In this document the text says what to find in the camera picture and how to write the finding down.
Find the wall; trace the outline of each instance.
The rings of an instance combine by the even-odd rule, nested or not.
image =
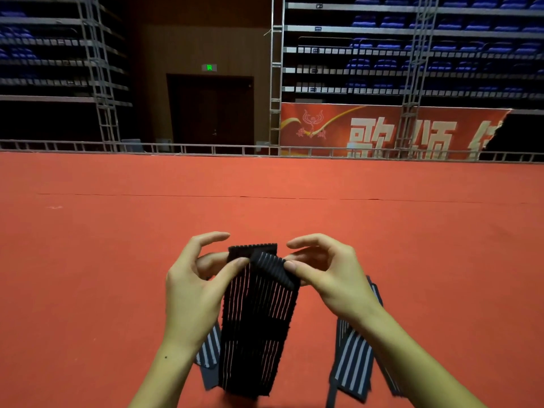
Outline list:
[[[268,138],[270,0],[126,0],[140,136],[172,137],[167,73],[254,77],[255,138]]]
[[[352,245],[385,308],[487,406],[542,406],[544,166],[0,153],[0,171],[0,406],[126,406],[162,338],[165,274],[211,230],[232,236],[203,253]],[[324,406],[335,326],[302,288],[259,406]],[[194,366],[180,406],[223,395]],[[375,365],[365,406],[411,405]]]

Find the brown wall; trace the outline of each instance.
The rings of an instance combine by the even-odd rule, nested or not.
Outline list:
[[[270,37],[264,34],[270,0],[126,0],[125,5],[138,136],[172,137],[166,74],[201,75],[202,64],[214,63],[217,75],[254,77],[255,138],[268,138]]]

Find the exit sign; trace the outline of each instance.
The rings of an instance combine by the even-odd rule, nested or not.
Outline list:
[[[203,64],[202,71],[217,71],[217,64]]]

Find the door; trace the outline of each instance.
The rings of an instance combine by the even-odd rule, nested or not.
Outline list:
[[[174,143],[254,144],[253,77],[167,75],[167,83]],[[188,146],[187,151],[211,153],[212,148]],[[241,147],[215,151],[241,154]]]

